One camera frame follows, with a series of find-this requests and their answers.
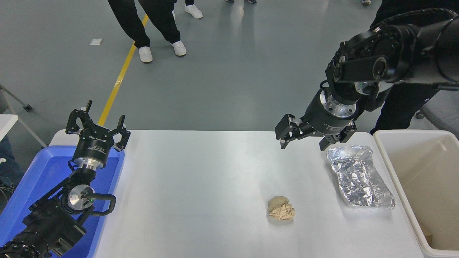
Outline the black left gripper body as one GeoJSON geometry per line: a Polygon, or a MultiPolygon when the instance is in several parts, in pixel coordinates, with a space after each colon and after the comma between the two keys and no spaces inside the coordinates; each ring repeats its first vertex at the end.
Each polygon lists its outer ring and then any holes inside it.
{"type": "Polygon", "coordinates": [[[100,164],[105,164],[113,144],[113,137],[109,134],[109,129],[96,128],[92,130],[85,128],[79,132],[79,141],[74,152],[73,162],[81,164],[83,159],[92,159],[100,164]]]}

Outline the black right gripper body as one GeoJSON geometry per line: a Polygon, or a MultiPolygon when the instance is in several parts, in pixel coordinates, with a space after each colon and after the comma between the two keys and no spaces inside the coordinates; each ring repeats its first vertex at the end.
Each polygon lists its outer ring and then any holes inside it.
{"type": "Polygon", "coordinates": [[[355,104],[345,105],[327,92],[317,92],[301,117],[322,134],[336,134],[355,118],[355,104]]]}

